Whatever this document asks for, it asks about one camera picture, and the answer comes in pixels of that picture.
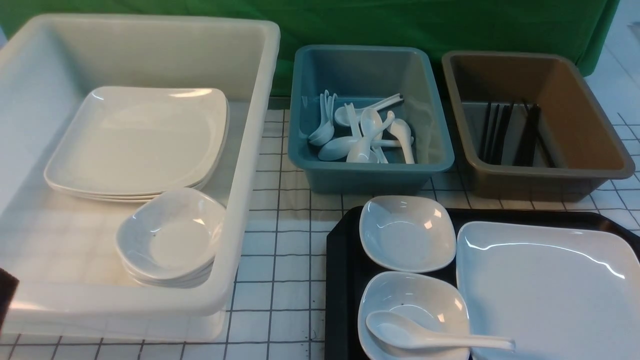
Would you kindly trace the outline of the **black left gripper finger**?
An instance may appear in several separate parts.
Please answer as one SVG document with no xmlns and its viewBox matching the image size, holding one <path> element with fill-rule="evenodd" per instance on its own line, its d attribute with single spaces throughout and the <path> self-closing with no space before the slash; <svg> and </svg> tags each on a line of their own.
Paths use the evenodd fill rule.
<svg viewBox="0 0 640 360">
<path fill-rule="evenodd" d="M 0 269 L 0 329 L 2 330 L 3 324 L 10 309 L 10 305 L 18 289 L 19 280 L 16 276 L 7 272 L 4 269 Z"/>
</svg>

